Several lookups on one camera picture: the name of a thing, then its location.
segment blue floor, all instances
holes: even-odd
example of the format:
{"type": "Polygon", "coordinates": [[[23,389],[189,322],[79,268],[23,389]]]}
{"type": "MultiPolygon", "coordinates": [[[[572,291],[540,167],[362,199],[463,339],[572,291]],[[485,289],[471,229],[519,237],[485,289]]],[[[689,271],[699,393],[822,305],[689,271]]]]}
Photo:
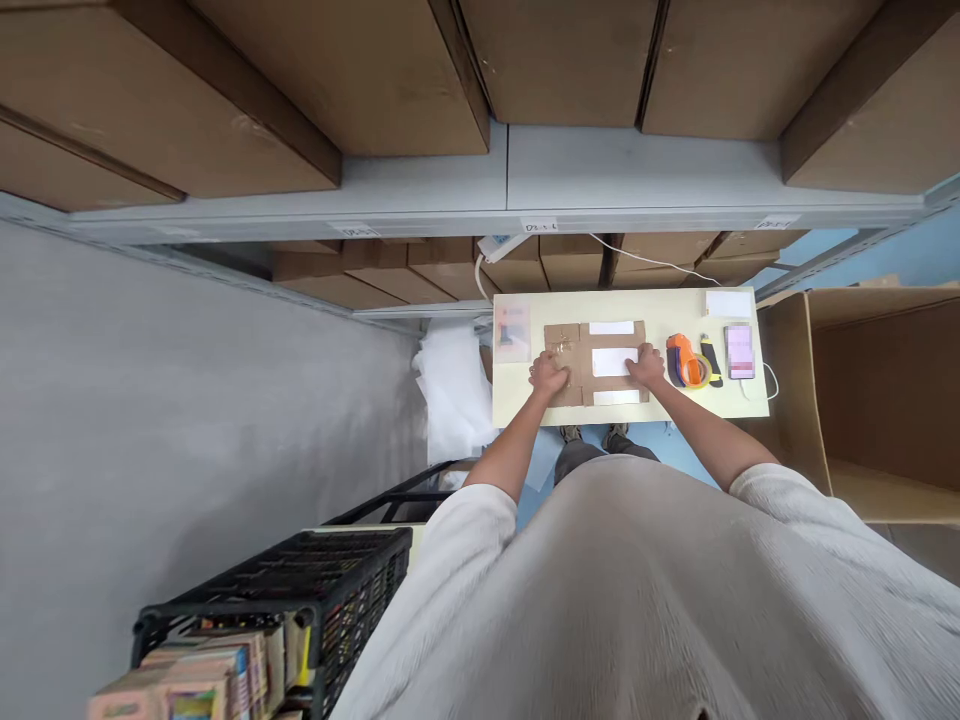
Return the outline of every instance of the blue floor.
{"type": "MultiPolygon", "coordinates": [[[[851,237],[855,230],[812,230],[781,253],[784,263],[799,265],[851,237]]],[[[939,285],[960,280],[960,206],[931,218],[858,255],[838,263],[797,286],[843,287],[889,273],[898,273],[902,285],[939,285]]],[[[783,271],[767,269],[746,283],[755,288],[773,281],[783,271]]],[[[585,425],[583,439],[600,446],[605,425],[585,425]]],[[[635,423],[629,437],[650,448],[664,463],[716,486],[686,440],[666,423],[635,423]]],[[[553,465],[563,447],[556,428],[541,428],[530,470],[520,498],[518,526],[526,525],[553,490],[553,465]]]]}

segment power cord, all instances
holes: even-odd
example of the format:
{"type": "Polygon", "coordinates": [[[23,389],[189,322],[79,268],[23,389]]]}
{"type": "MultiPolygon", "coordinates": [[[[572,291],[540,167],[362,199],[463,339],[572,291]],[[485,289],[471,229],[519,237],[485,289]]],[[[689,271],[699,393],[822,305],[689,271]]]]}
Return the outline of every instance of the power cord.
{"type": "Polygon", "coordinates": [[[487,296],[487,291],[483,289],[483,283],[480,282],[481,262],[483,262],[483,253],[477,253],[477,264],[473,266],[473,279],[477,281],[477,288],[480,290],[480,294],[483,295],[483,299],[487,302],[490,302],[490,298],[487,296]]]}
{"type": "Polygon", "coordinates": [[[710,282],[715,283],[718,287],[723,287],[723,285],[722,285],[719,281],[714,280],[713,278],[708,278],[706,275],[701,275],[700,273],[694,272],[693,270],[686,270],[686,269],[684,269],[684,268],[682,268],[682,267],[678,267],[677,265],[674,265],[673,263],[662,262],[662,261],[660,261],[660,260],[651,260],[650,258],[642,258],[642,257],[640,257],[639,255],[634,255],[633,253],[628,253],[626,250],[621,250],[620,248],[615,248],[613,245],[609,245],[609,244],[605,243],[603,240],[601,240],[600,238],[598,238],[598,237],[597,237],[596,235],[594,235],[593,233],[587,233],[587,234],[588,234],[590,237],[592,237],[594,240],[596,240],[598,243],[600,243],[601,245],[603,245],[604,247],[608,247],[608,248],[610,248],[611,250],[614,250],[614,251],[620,253],[621,255],[626,255],[627,257],[632,257],[632,258],[634,258],[635,260],[643,260],[643,261],[645,261],[645,262],[652,262],[654,265],[669,265],[669,266],[672,267],[672,268],[676,268],[676,269],[679,270],[680,272],[685,272],[685,273],[687,273],[687,275],[696,275],[696,276],[699,277],[699,278],[703,278],[704,280],[709,280],[710,282]]]}
{"type": "MultiPolygon", "coordinates": [[[[774,387],[773,395],[770,395],[770,396],[767,398],[767,400],[773,400],[777,395],[780,394],[780,381],[777,380],[777,374],[773,371],[773,368],[772,368],[772,367],[770,367],[769,365],[767,365],[767,363],[764,363],[763,366],[764,366],[767,370],[770,371],[770,377],[773,378],[773,387],[774,387]]],[[[747,400],[752,400],[752,399],[753,399],[753,398],[751,398],[749,395],[747,395],[746,388],[745,388],[744,385],[743,385],[743,380],[740,381],[740,392],[743,393],[743,396],[744,396],[747,400]]]]}

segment gray pants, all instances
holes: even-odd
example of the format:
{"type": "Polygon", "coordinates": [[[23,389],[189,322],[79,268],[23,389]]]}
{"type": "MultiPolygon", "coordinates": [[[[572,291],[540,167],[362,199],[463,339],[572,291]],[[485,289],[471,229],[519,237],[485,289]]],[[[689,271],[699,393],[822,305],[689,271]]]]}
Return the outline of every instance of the gray pants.
{"type": "MultiPolygon", "coordinates": [[[[632,441],[623,437],[623,435],[614,435],[610,439],[611,455],[634,455],[646,460],[656,460],[660,458],[654,455],[648,448],[640,447],[632,441]]],[[[587,460],[593,460],[606,453],[595,445],[585,443],[583,440],[573,440],[563,446],[560,451],[560,457],[557,458],[557,466],[553,469],[553,484],[557,486],[571,471],[580,467],[587,460]]]]}

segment phone screen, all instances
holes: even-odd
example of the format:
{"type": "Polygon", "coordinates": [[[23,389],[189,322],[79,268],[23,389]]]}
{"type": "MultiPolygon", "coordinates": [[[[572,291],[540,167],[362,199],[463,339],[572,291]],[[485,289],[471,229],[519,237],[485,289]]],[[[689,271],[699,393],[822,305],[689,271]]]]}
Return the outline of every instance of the phone screen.
{"type": "Polygon", "coordinates": [[[731,380],[756,377],[753,362],[753,330],[749,325],[727,325],[723,329],[727,345],[727,373],[731,380]]]}

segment sleeve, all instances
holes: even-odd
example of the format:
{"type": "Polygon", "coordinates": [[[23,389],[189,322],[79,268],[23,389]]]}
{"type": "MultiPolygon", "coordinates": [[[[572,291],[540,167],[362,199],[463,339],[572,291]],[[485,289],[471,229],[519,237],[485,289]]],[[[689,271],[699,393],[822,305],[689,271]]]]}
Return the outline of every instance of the sleeve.
{"type": "Polygon", "coordinates": [[[331,715],[379,716],[403,691],[509,545],[517,505],[493,485],[468,485],[427,522],[416,565],[370,636],[331,715]]]}
{"type": "Polygon", "coordinates": [[[772,463],[757,465],[733,481],[730,495],[960,634],[960,589],[887,542],[843,500],[826,497],[799,473],[772,463]]]}

